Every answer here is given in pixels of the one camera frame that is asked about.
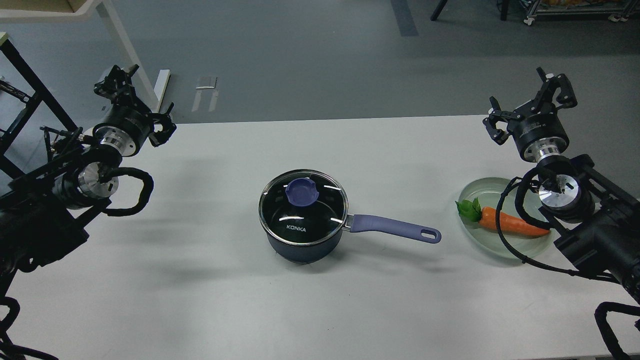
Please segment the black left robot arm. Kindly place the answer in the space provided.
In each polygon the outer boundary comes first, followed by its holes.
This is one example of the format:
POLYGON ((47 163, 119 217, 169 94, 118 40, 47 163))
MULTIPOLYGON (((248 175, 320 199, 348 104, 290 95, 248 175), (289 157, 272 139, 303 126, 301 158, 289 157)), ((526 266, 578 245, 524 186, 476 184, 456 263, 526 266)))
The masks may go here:
POLYGON ((122 166, 146 141, 161 146, 176 130, 165 112, 153 112, 138 96, 132 78, 139 66, 114 65, 94 93, 110 101, 103 120, 90 134, 81 127, 43 126, 47 162, 29 173, 9 170, 10 191, 1 196, 1 358, 52 360, 53 355, 14 344, 8 332, 20 312, 7 295, 16 273, 57 262, 89 239, 87 225, 98 215, 139 214, 154 189, 153 176, 122 166))

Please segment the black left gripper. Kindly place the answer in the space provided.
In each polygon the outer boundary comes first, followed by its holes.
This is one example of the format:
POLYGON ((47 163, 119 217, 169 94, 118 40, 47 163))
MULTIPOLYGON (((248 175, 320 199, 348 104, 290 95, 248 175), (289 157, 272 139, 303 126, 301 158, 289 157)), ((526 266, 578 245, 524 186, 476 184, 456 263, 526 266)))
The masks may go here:
POLYGON ((155 148, 162 146, 178 129, 171 117, 174 102, 170 102, 165 112, 151 112, 138 97, 132 77, 139 68, 138 64, 124 69, 115 64, 93 86, 93 92, 112 105, 102 121, 93 127, 92 135, 99 144, 117 149, 122 157, 137 155, 146 139, 155 148))

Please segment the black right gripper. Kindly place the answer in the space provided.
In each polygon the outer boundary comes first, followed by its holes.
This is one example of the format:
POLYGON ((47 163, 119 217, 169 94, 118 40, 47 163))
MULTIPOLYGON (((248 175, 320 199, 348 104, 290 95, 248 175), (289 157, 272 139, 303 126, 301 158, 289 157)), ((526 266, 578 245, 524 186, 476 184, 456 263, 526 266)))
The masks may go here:
POLYGON ((558 154, 567 150, 570 141, 558 118, 558 110, 578 105, 573 86, 564 73, 553 75, 542 67, 535 70, 542 86, 533 98, 533 112, 503 111, 498 100, 490 96, 491 108, 482 121, 494 143, 502 146, 512 136, 519 157, 530 163, 539 162, 543 157, 539 148, 553 146, 558 154))

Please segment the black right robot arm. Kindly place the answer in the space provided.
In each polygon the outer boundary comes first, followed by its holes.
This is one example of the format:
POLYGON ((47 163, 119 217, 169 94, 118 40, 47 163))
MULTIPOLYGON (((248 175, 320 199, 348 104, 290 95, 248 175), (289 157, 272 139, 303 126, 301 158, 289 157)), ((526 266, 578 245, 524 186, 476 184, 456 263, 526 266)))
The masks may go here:
POLYGON ((519 157, 534 167, 514 177, 503 190, 496 211, 516 191, 514 207, 526 224, 556 230, 555 248, 573 265, 562 269, 524 255, 505 238, 506 226, 498 213, 490 218, 503 246, 523 264, 587 280, 620 285, 634 301, 640 300, 640 205, 595 169, 582 154, 567 158, 569 137, 558 117, 562 109, 578 105, 573 86, 564 74, 537 74, 542 85, 535 97, 512 111, 489 99, 491 109, 482 121, 490 139, 503 145, 512 138, 519 157))

